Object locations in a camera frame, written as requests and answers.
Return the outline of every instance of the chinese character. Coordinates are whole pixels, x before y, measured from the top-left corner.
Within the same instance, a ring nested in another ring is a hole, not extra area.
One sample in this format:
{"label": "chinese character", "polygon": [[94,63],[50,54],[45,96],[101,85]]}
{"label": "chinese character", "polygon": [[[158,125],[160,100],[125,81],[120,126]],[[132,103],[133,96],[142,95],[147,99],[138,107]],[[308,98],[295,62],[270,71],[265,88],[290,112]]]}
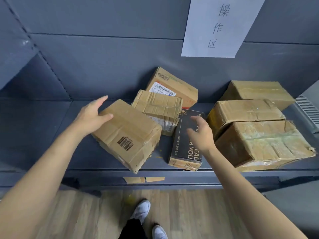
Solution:
{"label": "chinese character", "polygon": [[221,28],[222,28],[223,26],[224,26],[224,25],[221,25],[220,23],[217,23],[217,24],[215,25],[215,27],[214,27],[213,33],[215,33],[215,31],[216,31],[216,33],[220,32],[220,31],[221,31]]}
{"label": "chinese character", "polygon": [[218,16],[227,16],[227,14],[229,13],[229,6],[230,4],[228,5],[225,5],[224,4],[221,6],[220,8],[220,11],[219,11],[219,15]]}
{"label": "chinese character", "polygon": [[209,45],[208,45],[208,48],[215,48],[215,42],[216,42],[217,40],[210,40],[209,41]]}

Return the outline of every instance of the pant leg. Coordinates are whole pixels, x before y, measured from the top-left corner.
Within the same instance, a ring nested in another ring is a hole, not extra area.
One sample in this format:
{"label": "pant leg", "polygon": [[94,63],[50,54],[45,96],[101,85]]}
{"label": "pant leg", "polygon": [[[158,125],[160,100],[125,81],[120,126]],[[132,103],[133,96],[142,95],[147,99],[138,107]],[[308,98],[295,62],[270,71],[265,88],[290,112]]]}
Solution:
{"label": "pant leg", "polygon": [[119,239],[147,239],[140,220],[130,219],[122,229]]}

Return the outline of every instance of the person's left arm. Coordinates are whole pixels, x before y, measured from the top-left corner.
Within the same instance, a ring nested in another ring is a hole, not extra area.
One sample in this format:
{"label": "person's left arm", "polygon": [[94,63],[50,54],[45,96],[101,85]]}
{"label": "person's left arm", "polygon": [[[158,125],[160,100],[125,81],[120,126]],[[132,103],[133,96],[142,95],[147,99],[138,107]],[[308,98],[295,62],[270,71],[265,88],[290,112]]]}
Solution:
{"label": "person's left arm", "polygon": [[30,238],[57,193],[71,157],[81,140],[113,118],[98,115],[107,96],[83,107],[74,122],[0,202],[2,238]]}

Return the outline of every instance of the foot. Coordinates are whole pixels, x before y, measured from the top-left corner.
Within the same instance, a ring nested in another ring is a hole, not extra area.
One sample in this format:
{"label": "foot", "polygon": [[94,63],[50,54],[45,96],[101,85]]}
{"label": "foot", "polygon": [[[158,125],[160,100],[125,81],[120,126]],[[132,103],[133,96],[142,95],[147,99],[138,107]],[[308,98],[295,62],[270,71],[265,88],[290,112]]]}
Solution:
{"label": "foot", "polygon": [[130,219],[140,220],[141,225],[143,224],[148,212],[150,211],[151,203],[145,199],[135,208],[133,215]]}
{"label": "foot", "polygon": [[152,234],[153,234],[153,239],[168,239],[166,232],[160,225],[153,227]]}

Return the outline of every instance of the person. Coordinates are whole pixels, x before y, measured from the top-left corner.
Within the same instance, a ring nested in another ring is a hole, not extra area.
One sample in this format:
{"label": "person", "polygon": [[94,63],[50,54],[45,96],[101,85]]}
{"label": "person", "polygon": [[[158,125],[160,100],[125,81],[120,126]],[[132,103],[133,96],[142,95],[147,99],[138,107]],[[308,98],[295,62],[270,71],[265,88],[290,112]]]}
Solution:
{"label": "person", "polygon": [[[2,238],[30,238],[36,231],[58,191],[72,154],[80,141],[113,118],[112,114],[98,115],[98,108],[106,99],[107,96],[101,97],[83,107],[76,119],[3,197],[0,202]],[[306,238],[218,151],[212,130],[206,121],[199,116],[192,119],[198,124],[197,132],[192,129],[187,130],[192,143],[203,153],[213,168],[251,236],[257,239]],[[142,201],[123,228],[120,238],[131,237],[132,233],[136,238],[146,238],[142,223],[149,210],[149,201]],[[154,227],[153,237],[167,238],[165,231],[159,225]]]}

